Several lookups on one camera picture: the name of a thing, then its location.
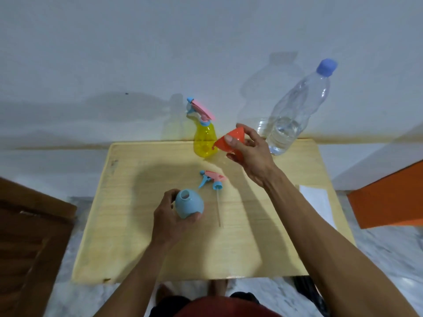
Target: spray bottle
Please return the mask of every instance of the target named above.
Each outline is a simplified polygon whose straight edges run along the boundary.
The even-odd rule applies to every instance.
[[[214,125],[210,121],[214,120],[214,115],[194,98],[187,98],[187,101],[187,114],[192,112],[200,114],[200,120],[195,119],[197,131],[194,135],[194,152],[202,158],[209,157],[217,152],[217,149],[212,148],[217,140]]]

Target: orange funnel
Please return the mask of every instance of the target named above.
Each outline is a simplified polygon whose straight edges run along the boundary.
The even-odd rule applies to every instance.
[[[236,128],[230,132],[227,133],[228,135],[230,135],[231,137],[238,139],[242,144],[245,143],[245,134],[244,134],[244,128],[243,127],[239,127]],[[225,139],[223,137],[220,137],[214,144],[213,147],[216,146],[218,147],[220,150],[223,150],[225,152],[228,153],[232,153],[235,151],[235,149],[233,149],[229,144],[226,143]]]

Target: clear plastic water bottle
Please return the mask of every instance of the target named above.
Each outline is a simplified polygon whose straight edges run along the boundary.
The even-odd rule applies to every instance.
[[[270,152],[281,155],[307,127],[308,119],[329,94],[329,77],[338,64],[332,59],[320,62],[316,71],[304,77],[275,106],[272,132],[266,139]]]

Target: table top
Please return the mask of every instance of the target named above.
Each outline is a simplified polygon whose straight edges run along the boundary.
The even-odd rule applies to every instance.
[[[316,143],[296,140],[274,160],[293,184],[327,190],[338,231],[354,243]],[[192,142],[122,142],[110,146],[73,281],[122,281],[151,240],[153,212],[163,193],[197,191],[200,170],[228,180],[218,192],[219,203],[211,183],[198,190],[203,216],[171,250],[160,280],[307,275],[266,192],[225,153],[201,159]]]

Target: foot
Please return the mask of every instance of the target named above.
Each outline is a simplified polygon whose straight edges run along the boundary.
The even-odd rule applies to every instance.
[[[156,292],[156,305],[166,297],[174,296],[174,293],[172,290],[167,288],[164,284],[160,284],[159,288],[157,288]]]
[[[225,296],[229,279],[213,279],[209,282],[208,296]]]

